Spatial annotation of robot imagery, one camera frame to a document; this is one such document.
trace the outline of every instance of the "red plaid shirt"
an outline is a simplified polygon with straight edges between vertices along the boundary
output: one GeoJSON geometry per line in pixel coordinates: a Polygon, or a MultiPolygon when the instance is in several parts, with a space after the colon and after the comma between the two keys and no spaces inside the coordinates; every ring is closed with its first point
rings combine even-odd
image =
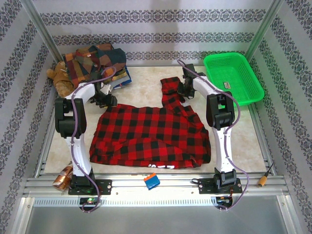
{"type": "Polygon", "coordinates": [[[91,162],[159,168],[209,163],[208,131],[184,98],[178,77],[162,79],[163,108],[119,104],[100,117],[90,147],[91,162]]]}

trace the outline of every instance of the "cable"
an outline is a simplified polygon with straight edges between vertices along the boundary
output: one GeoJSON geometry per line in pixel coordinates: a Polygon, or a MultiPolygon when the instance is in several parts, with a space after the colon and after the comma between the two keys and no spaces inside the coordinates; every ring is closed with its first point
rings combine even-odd
{"type": "Polygon", "coordinates": [[[78,130],[78,122],[76,121],[78,115],[77,115],[77,108],[76,108],[76,105],[75,105],[75,101],[74,101],[74,100],[75,100],[76,93],[77,93],[80,89],[82,89],[84,86],[86,86],[86,85],[88,85],[88,84],[93,84],[93,83],[97,83],[97,82],[102,82],[102,81],[104,81],[104,80],[107,80],[107,79],[113,77],[114,74],[116,73],[116,68],[115,68],[115,67],[107,67],[107,68],[105,68],[105,70],[101,73],[101,75],[103,75],[103,74],[105,73],[105,71],[107,71],[107,70],[110,69],[110,68],[112,68],[113,71],[114,71],[112,75],[110,75],[110,76],[108,76],[108,77],[105,77],[105,78],[102,78],[102,79],[93,80],[93,81],[90,81],[90,82],[85,83],[84,85],[78,87],[78,88],[73,92],[72,98],[71,98],[72,105],[73,105],[73,110],[74,110],[74,119],[75,119],[75,129],[74,129],[74,133],[72,134],[72,138],[71,138],[71,154],[72,154],[72,158],[73,158],[74,163],[75,163],[75,164],[77,165],[77,167],[79,168],[79,170],[81,170],[81,172],[88,178],[88,180],[95,186],[95,188],[96,188],[96,190],[97,190],[97,203],[96,203],[96,205],[95,205],[91,210],[86,211],[86,210],[84,209],[84,206],[86,205],[86,203],[84,203],[84,204],[82,205],[82,208],[81,208],[82,212],[84,212],[84,213],[91,213],[92,211],[96,210],[96,208],[97,208],[98,205],[99,205],[99,201],[100,201],[100,191],[99,191],[98,186],[97,186],[97,184],[95,183],[95,181],[93,181],[93,180],[89,177],[89,175],[88,175],[87,173],[85,173],[84,170],[80,167],[80,165],[79,165],[79,163],[77,162],[77,160],[76,160],[76,158],[75,158],[75,155],[74,155],[74,143],[75,143],[75,142],[74,142],[74,137],[75,137],[75,135],[76,135],[76,133],[77,133],[77,130],[78,130]]]}
{"type": "MultiPolygon", "coordinates": [[[[228,133],[228,131],[229,131],[231,128],[233,128],[233,127],[238,123],[238,121],[239,121],[239,119],[240,119],[240,107],[239,107],[239,105],[238,105],[238,102],[235,100],[235,98],[234,98],[233,96],[229,95],[228,93],[225,93],[225,92],[223,92],[223,91],[220,91],[220,90],[216,89],[209,81],[207,81],[206,79],[202,78],[200,75],[198,75],[196,72],[193,72],[191,69],[187,68],[187,67],[186,67],[186,64],[185,64],[182,60],[178,59],[177,62],[178,62],[178,64],[179,64],[181,67],[183,67],[185,70],[191,72],[193,75],[195,75],[196,77],[200,78],[203,82],[205,82],[206,84],[208,84],[209,87],[211,87],[215,92],[218,92],[218,93],[220,93],[220,94],[223,94],[223,95],[229,97],[233,102],[235,102],[235,104],[236,104],[236,106],[237,106],[237,110],[238,110],[237,119],[234,121],[234,123],[233,123],[231,126],[229,126],[229,127],[227,128],[227,130],[225,130],[224,135],[226,136],[227,133],[228,133]]],[[[220,209],[221,209],[221,207],[222,207],[223,209],[225,209],[226,211],[228,211],[228,210],[232,209],[232,208],[241,200],[242,196],[243,196],[244,193],[246,192],[246,190],[247,190],[247,188],[248,188],[248,185],[249,185],[249,176],[248,176],[247,172],[245,172],[244,170],[242,170],[242,169],[238,168],[237,166],[235,166],[235,164],[230,160],[229,153],[228,153],[228,150],[227,150],[227,147],[226,147],[226,140],[227,140],[227,137],[224,137],[224,149],[225,149],[226,158],[228,159],[228,161],[230,162],[230,164],[231,164],[235,169],[241,171],[241,172],[242,172],[243,174],[245,174],[245,176],[247,177],[246,187],[244,188],[242,194],[239,196],[239,198],[237,199],[237,201],[236,201],[231,207],[229,207],[229,208],[226,208],[225,206],[219,205],[219,206],[220,206],[220,209]]]]}

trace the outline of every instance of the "beige floor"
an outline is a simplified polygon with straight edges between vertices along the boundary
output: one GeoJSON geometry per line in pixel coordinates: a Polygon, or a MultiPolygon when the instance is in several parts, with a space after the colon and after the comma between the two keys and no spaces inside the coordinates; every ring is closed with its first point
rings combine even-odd
{"type": "MultiPolygon", "coordinates": [[[[204,72],[204,67],[197,67],[197,72],[204,72]]],[[[127,87],[113,91],[119,103],[133,105],[136,107],[162,107],[160,79],[178,76],[182,78],[181,67],[130,67],[129,72],[133,82],[127,87]]],[[[193,110],[197,112],[206,129],[212,146],[212,159],[209,164],[203,164],[194,169],[158,169],[111,166],[91,163],[95,173],[213,173],[215,167],[215,140],[213,133],[206,122],[206,100],[200,93],[195,93],[195,98],[189,100],[193,110]]],[[[89,150],[93,133],[96,129],[98,119],[105,109],[100,109],[94,104],[85,105],[87,117],[87,130],[85,133],[85,144],[89,150]]],[[[265,165],[254,131],[253,122],[247,106],[241,107],[241,119],[232,130],[232,153],[234,163],[247,172],[263,172],[265,165]]],[[[65,140],[55,131],[45,173],[59,173],[71,160],[70,151],[65,140]]]]}

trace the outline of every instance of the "stuffed toy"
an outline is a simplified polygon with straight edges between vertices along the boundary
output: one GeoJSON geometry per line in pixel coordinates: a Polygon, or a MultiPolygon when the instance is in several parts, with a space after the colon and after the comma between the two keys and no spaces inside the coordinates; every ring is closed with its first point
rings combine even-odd
{"type": "Polygon", "coordinates": [[[70,95],[75,90],[72,82],[68,78],[65,62],[59,62],[54,71],[48,69],[47,76],[53,80],[54,87],[61,98],[70,95]]]}

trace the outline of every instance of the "metal base plate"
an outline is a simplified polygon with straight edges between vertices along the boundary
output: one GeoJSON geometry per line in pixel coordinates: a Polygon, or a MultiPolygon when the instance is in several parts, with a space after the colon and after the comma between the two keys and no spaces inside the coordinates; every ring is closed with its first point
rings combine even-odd
{"type": "Polygon", "coordinates": [[[230,188],[233,189],[233,194],[241,194],[243,192],[239,178],[236,179],[235,185],[223,189],[217,189],[214,186],[213,178],[200,179],[198,183],[199,194],[230,194],[230,188]]]}
{"type": "MultiPolygon", "coordinates": [[[[112,191],[112,180],[110,179],[97,179],[96,184],[100,190],[101,195],[110,195],[112,191]]],[[[72,189],[69,187],[68,195],[97,195],[97,190],[92,191],[88,189],[72,189]]]]}

